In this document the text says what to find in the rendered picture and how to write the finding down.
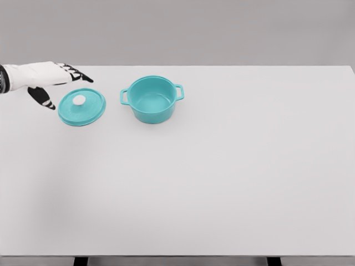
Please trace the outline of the teal pot lid white knob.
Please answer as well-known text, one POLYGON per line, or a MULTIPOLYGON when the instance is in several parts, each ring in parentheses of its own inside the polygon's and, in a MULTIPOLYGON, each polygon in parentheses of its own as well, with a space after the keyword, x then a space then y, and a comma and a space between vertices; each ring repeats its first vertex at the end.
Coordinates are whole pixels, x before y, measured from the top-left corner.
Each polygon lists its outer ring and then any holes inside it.
POLYGON ((63 96, 58 105, 58 115, 70 126, 84 126, 98 120, 105 108, 106 99, 99 91, 81 88, 63 96))

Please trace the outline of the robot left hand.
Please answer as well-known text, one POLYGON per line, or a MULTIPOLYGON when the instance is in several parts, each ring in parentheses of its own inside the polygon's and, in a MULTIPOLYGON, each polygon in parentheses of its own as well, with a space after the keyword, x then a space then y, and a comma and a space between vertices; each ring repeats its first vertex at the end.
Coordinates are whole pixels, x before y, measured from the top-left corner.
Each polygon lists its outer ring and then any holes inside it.
POLYGON ((65 85, 78 80, 93 83, 94 80, 66 63, 39 62, 25 64, 24 76, 28 94, 41 106, 55 110, 55 105, 45 88, 65 85))

